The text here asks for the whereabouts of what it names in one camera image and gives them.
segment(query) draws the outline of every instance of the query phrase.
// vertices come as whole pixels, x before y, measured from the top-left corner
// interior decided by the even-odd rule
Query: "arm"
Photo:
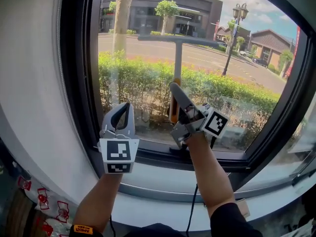
[[[219,206],[235,202],[231,183],[203,132],[193,134],[186,143],[195,169],[198,189],[211,217]]]
[[[80,203],[73,224],[102,233],[110,218],[122,174],[104,174]]]

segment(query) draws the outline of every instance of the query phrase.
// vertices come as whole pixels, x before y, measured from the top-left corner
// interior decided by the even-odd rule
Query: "building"
[[[250,40],[250,31],[243,28],[243,27],[239,27],[238,28],[238,32],[236,34],[237,37],[243,37],[245,39],[245,42],[241,45],[240,47],[240,50],[245,50],[247,49],[248,47],[248,44],[249,44],[249,40]],[[224,28],[222,26],[220,26],[218,28],[218,31],[217,31],[217,39],[219,40],[223,40],[227,43],[227,38],[226,36],[227,35],[231,35],[231,30],[229,28]]]
[[[109,7],[111,1],[103,0],[101,9]],[[162,0],[132,0],[128,28],[139,34],[161,31],[163,18],[156,16],[155,8]],[[219,0],[174,0],[179,7],[179,15],[167,21],[166,33],[177,33],[193,37],[214,37],[216,22],[221,17],[223,2]],[[114,27],[114,14],[101,16],[101,31],[108,32]]]
[[[251,50],[254,44],[257,46],[255,55],[266,60],[268,64],[273,64],[275,68],[278,68],[281,53],[286,49],[293,53],[295,47],[293,40],[289,41],[271,29],[253,33],[248,50]]]

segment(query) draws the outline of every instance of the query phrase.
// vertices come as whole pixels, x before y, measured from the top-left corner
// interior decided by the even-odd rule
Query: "sky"
[[[276,33],[296,39],[296,24],[280,9],[267,0],[220,0],[223,2],[220,26],[227,27],[227,22],[233,18],[233,8],[237,3],[247,3],[249,13],[240,25],[253,33],[272,29]]]

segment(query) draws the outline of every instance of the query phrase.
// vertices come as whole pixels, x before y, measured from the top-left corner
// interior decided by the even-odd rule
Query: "white wall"
[[[0,137],[49,189],[79,203],[97,182],[67,108],[60,0],[0,0]]]

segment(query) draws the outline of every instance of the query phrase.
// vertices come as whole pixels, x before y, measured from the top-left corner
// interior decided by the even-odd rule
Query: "pavement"
[[[99,35],[99,52],[112,51],[113,38],[110,35]],[[182,64],[194,65],[213,73],[221,73],[225,67],[227,56],[207,48],[183,45]],[[142,57],[149,61],[174,62],[175,44],[158,41],[139,41],[135,37],[127,37],[126,55],[128,58]],[[274,93],[281,94],[286,82],[268,69],[241,59],[230,60],[227,75],[242,78],[244,82],[261,84]]]

